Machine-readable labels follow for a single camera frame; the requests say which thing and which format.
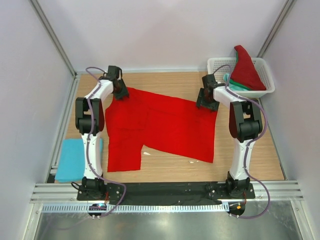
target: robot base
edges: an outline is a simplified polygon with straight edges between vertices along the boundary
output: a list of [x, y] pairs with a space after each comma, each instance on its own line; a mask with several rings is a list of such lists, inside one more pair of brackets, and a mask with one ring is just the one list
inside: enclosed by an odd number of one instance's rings
[[103, 180], [83, 177], [76, 199], [78, 201], [104, 200], [106, 193], [107, 186]]

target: blue towel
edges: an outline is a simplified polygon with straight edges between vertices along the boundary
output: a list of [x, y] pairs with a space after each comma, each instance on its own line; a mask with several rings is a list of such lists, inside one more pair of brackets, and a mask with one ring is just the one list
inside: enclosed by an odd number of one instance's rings
[[[103, 140], [100, 139], [102, 159]], [[82, 138], [65, 139], [62, 142], [60, 162], [55, 180], [60, 183], [81, 181], [85, 172], [85, 149]]]

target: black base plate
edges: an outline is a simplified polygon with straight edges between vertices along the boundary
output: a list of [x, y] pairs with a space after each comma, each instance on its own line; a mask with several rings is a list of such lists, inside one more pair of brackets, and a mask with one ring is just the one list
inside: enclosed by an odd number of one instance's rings
[[[218, 199], [232, 199], [227, 192], [227, 187], [226, 183], [218, 183], [218, 182], [212, 182], [209, 185], [210, 189], [210, 197], [213, 200], [218, 200]], [[255, 191], [252, 183], [249, 184], [248, 190], [244, 191], [246, 199], [255, 199]]]
[[101, 195], [99, 192], [94, 193], [92, 191], [78, 191], [76, 199], [78, 201], [98, 201], [98, 200], [105, 200], [106, 195]]
[[[127, 189], [121, 205], [200, 206], [218, 205], [221, 199], [231, 199], [224, 182], [143, 182], [125, 185]], [[119, 201], [123, 190], [122, 186], [107, 184], [111, 204]], [[255, 198], [252, 184], [245, 193], [247, 199]]]

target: metal floor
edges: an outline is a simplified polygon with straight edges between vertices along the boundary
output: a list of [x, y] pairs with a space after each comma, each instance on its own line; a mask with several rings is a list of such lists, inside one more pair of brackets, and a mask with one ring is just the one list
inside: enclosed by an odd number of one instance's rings
[[[247, 202], [244, 216], [264, 210], [267, 202]], [[290, 201], [272, 201], [256, 219], [226, 212], [120, 213], [88, 219], [87, 213], [42, 213], [35, 240], [302, 240]]]

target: green cloth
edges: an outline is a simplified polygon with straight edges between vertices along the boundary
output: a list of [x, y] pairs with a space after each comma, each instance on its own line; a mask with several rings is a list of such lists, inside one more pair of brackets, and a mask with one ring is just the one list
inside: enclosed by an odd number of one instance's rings
[[[228, 78], [229, 78], [229, 73], [226, 73], [225, 75], [223, 75], [223, 80], [225, 82], [227, 82]], [[241, 84], [234, 84], [234, 81], [232, 81], [230, 79], [229, 88], [231, 90], [233, 90], [233, 91], [250, 91], [250, 89], [248, 89], [246, 86], [242, 87], [242, 85], [241, 86], [239, 86], [239, 85], [241, 85]]]

